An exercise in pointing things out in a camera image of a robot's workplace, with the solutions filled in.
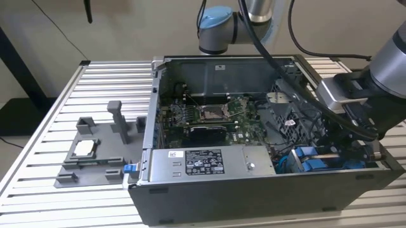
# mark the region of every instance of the warning label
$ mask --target warning label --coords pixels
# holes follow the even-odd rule
[[[224,173],[221,150],[184,151],[184,153],[187,175]]]

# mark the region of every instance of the circuit board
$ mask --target circuit board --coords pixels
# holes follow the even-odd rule
[[[229,97],[225,104],[185,105],[175,100],[161,108],[164,148],[268,146],[267,131],[248,97]]]

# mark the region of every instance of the white label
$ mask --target white label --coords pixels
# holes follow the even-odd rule
[[[215,65],[215,70],[225,70],[225,65]]]
[[[183,151],[169,151],[167,154],[168,158],[183,158]]]
[[[287,120],[285,122],[284,122],[284,125],[285,126],[293,126],[296,124],[296,122],[293,121],[293,120]]]

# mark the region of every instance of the blue latch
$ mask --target blue latch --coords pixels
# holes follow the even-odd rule
[[[137,165],[124,165],[124,173],[133,173],[137,171]]]

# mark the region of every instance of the metal workbench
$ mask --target metal workbench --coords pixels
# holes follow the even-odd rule
[[[308,58],[307,62],[321,77],[348,71],[328,58]],[[106,103],[120,100],[125,119],[133,121],[146,114],[150,82],[150,62],[90,62],[78,67],[0,183],[0,227],[144,227],[121,185],[56,189],[53,182],[76,134],[77,118],[92,116],[97,123],[112,122]],[[406,123],[387,132],[380,143],[406,166]],[[364,193],[340,212],[192,225],[195,228],[406,227],[406,175],[386,189]]]

